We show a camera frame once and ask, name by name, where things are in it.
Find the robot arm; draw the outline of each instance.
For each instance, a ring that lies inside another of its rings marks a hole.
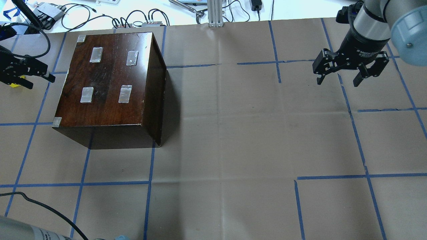
[[[319,85],[326,75],[341,69],[359,70],[355,87],[365,78],[379,76],[389,62],[381,50],[390,38],[405,62],[427,66],[427,0],[358,1],[343,7],[336,21],[349,24],[350,29],[338,51],[325,48],[314,61]]]

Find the light blue joint cap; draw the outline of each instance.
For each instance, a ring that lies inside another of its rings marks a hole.
[[[402,60],[415,66],[427,66],[427,6],[400,17],[392,27],[391,38]]]
[[[130,240],[130,239],[126,236],[121,235],[121,236],[116,237],[114,240]]]

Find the metal bracket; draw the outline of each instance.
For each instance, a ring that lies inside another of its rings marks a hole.
[[[209,27],[224,26],[221,0],[208,0],[208,20]]]

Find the black plug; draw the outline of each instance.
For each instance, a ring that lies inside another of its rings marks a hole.
[[[252,11],[260,11],[263,8],[262,0],[251,0],[252,3]]]

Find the yellow object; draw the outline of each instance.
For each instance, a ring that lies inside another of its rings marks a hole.
[[[19,84],[15,84],[15,83],[11,83],[9,86],[11,86],[12,88],[15,88],[15,87],[19,87],[20,85]]]

